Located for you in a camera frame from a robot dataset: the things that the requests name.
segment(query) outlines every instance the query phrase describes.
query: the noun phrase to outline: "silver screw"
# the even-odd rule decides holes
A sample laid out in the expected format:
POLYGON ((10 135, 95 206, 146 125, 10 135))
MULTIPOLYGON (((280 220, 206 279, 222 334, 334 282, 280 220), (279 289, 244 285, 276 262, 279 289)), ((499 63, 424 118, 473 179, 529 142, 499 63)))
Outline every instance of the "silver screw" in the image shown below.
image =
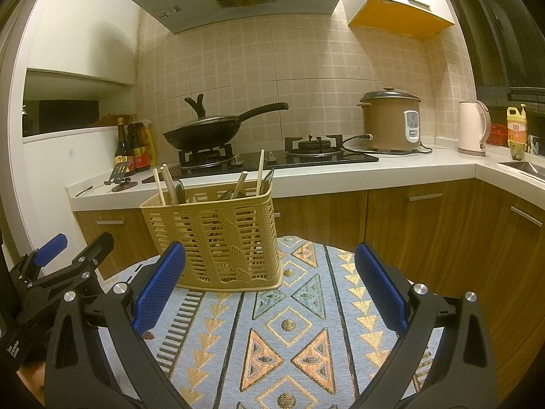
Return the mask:
POLYGON ((418 295, 426 295, 428 293, 428 287, 422 283, 415 284, 412 289, 414 289, 418 295))
POLYGON ((121 295, 127 292, 127 283, 118 283, 113 287, 115 294, 121 295))
POLYGON ((465 299, 468 300, 468 302, 476 302, 477 301, 477 294, 472 291, 468 291, 465 293, 465 299))
POLYGON ((74 291, 68 291, 66 294, 64 294, 64 301, 65 302, 71 302, 76 297, 76 293, 74 291))

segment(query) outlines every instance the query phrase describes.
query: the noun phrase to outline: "sink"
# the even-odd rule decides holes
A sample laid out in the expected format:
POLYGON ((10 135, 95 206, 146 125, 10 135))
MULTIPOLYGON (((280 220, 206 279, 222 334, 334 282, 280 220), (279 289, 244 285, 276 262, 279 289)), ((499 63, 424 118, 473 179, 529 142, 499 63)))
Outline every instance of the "sink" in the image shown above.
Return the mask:
POLYGON ((510 167, 511 169, 518 170, 519 172, 545 182, 545 168, 534 163, 528 161, 506 161, 505 163, 498 163, 498 165, 510 167))

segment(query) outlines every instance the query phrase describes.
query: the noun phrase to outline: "wok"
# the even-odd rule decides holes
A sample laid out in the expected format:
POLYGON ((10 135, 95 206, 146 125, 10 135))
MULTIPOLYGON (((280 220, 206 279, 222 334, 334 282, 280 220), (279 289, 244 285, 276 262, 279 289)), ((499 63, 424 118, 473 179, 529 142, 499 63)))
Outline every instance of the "wok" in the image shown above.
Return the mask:
POLYGON ((197 120, 188 121, 179 128, 163 134, 167 142, 176 149, 196 151, 224 145, 236 135, 243 121, 266 112, 290 108, 287 103, 273 103, 250 109, 239 116, 207 117, 202 104, 203 97, 203 94, 199 94, 197 101, 185 98, 197 113, 197 120))

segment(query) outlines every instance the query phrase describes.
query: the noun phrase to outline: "beige woven basket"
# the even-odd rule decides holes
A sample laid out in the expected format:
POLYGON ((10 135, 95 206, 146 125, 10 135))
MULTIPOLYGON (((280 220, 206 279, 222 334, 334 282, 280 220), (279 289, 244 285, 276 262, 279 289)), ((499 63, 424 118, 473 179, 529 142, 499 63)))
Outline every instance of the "beige woven basket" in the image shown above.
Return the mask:
MULTIPOLYGON (((187 188, 186 198, 196 203, 161 206, 156 194, 140 206, 159 254, 171 241, 184 245, 185 269, 178 286, 241 292, 265 291, 282 284, 272 184, 266 194, 256 197, 256 182, 247 181, 241 189, 246 198, 215 201, 235 186, 187 188)), ((164 195, 170 200, 167 192, 164 195)))

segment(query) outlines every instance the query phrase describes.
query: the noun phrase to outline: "gas stove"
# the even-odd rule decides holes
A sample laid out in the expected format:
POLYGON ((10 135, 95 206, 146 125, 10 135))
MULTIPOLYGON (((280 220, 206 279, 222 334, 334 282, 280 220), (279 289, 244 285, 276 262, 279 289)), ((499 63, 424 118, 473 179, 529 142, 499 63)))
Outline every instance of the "gas stove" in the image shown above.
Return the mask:
MULTIPOLYGON (((342 135, 309 136, 308 140, 303 140, 303 137, 285 138, 284 150, 265 152, 265 168, 282 169, 378 161, 375 156, 345 151, 342 148, 342 142, 342 135)), ((198 152, 180 151, 180 164, 169 169, 175 180, 237 173, 243 170, 251 172, 258 170, 260 155, 260 152, 234 155, 231 145, 198 152)), ((142 183, 154 182, 153 177, 142 181, 142 183)))

